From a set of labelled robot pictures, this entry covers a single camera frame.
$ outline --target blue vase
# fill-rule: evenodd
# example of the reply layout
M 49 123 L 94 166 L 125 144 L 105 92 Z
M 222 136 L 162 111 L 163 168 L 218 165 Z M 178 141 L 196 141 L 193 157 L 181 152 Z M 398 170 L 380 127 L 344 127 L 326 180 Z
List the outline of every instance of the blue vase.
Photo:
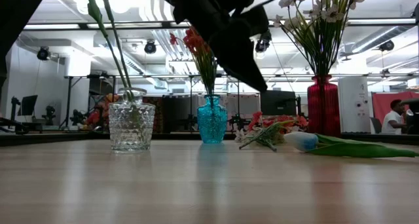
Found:
M 205 100 L 206 105 L 198 108 L 199 133 L 204 143 L 221 143 L 227 129 L 227 110 L 219 105 L 218 95 L 206 95 Z

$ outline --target blue tulip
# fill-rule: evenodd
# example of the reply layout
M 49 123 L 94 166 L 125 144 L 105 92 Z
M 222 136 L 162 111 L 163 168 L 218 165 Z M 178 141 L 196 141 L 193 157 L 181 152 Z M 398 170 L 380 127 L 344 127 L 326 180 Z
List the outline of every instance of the blue tulip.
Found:
M 307 152 L 316 148 L 319 138 L 315 134 L 306 132 L 292 132 L 285 134 L 284 139 L 287 143 L 294 145 L 296 149 Z

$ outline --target wooden table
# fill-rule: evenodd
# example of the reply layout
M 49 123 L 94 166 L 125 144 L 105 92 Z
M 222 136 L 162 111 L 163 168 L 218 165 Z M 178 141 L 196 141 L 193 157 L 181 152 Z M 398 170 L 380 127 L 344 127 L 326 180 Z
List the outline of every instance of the wooden table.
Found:
M 101 140 L 2 147 L 0 223 L 417 224 L 419 159 L 233 141 L 153 141 L 125 155 Z

